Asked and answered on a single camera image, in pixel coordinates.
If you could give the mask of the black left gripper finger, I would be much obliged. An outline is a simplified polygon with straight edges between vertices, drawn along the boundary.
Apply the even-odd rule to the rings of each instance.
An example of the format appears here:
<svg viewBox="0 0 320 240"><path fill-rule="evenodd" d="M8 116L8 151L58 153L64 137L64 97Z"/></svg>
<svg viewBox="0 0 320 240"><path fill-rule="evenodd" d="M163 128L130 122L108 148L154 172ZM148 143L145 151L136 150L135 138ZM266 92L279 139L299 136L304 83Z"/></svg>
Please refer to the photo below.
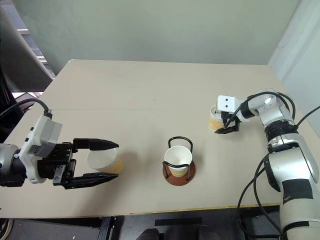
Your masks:
<svg viewBox="0 0 320 240"><path fill-rule="evenodd" d="M81 189L94 187L117 178L118 173L106 173L106 172L95 172L86 173L82 176L65 178L62 181L62 186L66 189Z"/></svg>
<svg viewBox="0 0 320 240"><path fill-rule="evenodd" d="M119 145L115 142L99 138L75 138L72 145L74 152L77 152L79 149L105 151L119 147Z"/></svg>

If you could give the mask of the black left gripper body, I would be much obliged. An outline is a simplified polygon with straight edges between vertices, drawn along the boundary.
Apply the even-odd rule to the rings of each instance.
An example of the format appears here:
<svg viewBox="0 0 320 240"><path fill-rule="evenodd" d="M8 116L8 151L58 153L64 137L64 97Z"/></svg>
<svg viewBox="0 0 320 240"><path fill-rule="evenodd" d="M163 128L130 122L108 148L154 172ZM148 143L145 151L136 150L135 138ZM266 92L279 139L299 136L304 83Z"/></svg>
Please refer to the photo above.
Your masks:
<svg viewBox="0 0 320 240"><path fill-rule="evenodd" d="M73 159L73 150L71 142L56 144L47 157L37 161L39 176L52 180L54 186L75 188L73 180L77 161Z"/></svg>

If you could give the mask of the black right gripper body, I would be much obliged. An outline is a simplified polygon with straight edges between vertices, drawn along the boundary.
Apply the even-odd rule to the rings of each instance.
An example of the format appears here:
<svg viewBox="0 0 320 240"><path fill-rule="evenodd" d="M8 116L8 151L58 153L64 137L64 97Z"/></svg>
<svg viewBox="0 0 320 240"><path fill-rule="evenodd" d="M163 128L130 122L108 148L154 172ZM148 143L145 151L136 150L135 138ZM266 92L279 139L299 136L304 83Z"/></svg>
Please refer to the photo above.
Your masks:
<svg viewBox="0 0 320 240"><path fill-rule="evenodd" d="M223 123L223 128L237 126L237 132L240 130L240 120L234 114L228 113L226 111L221 112L221 118Z"/></svg>

